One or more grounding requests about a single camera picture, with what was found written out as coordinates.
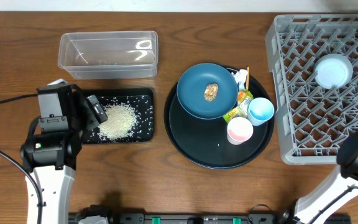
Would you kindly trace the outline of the pink cup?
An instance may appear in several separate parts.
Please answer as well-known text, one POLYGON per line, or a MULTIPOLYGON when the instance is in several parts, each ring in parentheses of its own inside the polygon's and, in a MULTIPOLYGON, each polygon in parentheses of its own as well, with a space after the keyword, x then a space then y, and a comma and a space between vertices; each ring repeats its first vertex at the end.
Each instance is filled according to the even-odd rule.
POLYGON ((236 117, 227 124, 227 140, 233 145, 248 141, 253 133, 253 125, 247 118, 236 117))

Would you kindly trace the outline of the white tissue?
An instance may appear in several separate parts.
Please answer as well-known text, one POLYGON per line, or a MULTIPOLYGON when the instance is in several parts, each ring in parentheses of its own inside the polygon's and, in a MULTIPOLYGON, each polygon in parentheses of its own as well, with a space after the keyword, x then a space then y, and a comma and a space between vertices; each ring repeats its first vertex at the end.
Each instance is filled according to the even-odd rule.
POLYGON ((246 89, 246 81, 249 72, 245 69, 240 69, 234 74, 235 81, 239 91, 244 91, 246 89))

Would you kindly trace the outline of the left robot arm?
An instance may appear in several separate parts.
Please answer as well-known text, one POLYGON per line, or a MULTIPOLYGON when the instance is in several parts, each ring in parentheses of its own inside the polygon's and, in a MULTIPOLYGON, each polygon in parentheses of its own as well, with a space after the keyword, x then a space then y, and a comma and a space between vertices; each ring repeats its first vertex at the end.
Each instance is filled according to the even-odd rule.
POLYGON ((21 146, 28 194, 28 223, 68 223, 71 188, 82 135, 107 121, 94 95, 63 79, 37 90, 40 116, 21 146))

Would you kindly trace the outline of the brown food lump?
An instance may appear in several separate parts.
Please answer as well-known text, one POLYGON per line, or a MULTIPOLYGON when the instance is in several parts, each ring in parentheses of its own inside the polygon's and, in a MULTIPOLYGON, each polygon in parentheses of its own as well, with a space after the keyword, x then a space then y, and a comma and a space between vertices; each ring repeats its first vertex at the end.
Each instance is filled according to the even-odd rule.
POLYGON ((213 101, 216 99, 219 90, 219 85, 217 83, 210 83, 206 86, 204 91, 204 99, 206 101, 213 101))

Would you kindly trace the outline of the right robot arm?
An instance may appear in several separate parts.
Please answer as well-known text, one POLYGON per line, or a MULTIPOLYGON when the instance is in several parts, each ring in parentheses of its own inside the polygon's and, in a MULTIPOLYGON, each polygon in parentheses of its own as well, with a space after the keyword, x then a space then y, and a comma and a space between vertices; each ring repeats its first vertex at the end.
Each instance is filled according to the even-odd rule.
POLYGON ((336 162, 317 188, 296 201, 293 219, 298 223, 324 223, 358 196, 358 131, 343 142, 336 162))

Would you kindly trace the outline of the dark blue plate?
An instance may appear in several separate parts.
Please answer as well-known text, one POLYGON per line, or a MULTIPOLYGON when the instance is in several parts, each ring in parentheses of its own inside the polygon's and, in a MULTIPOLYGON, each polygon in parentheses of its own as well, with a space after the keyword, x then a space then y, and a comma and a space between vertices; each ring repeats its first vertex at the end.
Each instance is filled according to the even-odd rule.
POLYGON ((177 97, 183 109, 199 119, 216 119, 237 103, 238 88, 234 76, 215 63, 199 63, 188 68, 177 84, 177 97), (204 97, 209 84, 217 84, 214 100, 204 97))

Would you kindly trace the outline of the green yellow snack wrapper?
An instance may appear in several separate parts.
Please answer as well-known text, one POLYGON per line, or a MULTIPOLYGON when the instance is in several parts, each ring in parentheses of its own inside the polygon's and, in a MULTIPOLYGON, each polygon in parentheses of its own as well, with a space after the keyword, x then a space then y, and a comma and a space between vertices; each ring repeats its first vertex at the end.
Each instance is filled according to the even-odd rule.
POLYGON ((253 99, 254 97, 249 90, 240 91, 237 96, 237 106, 223 116, 225 122, 228 123, 236 117, 246 118, 248 115, 249 104, 253 99))

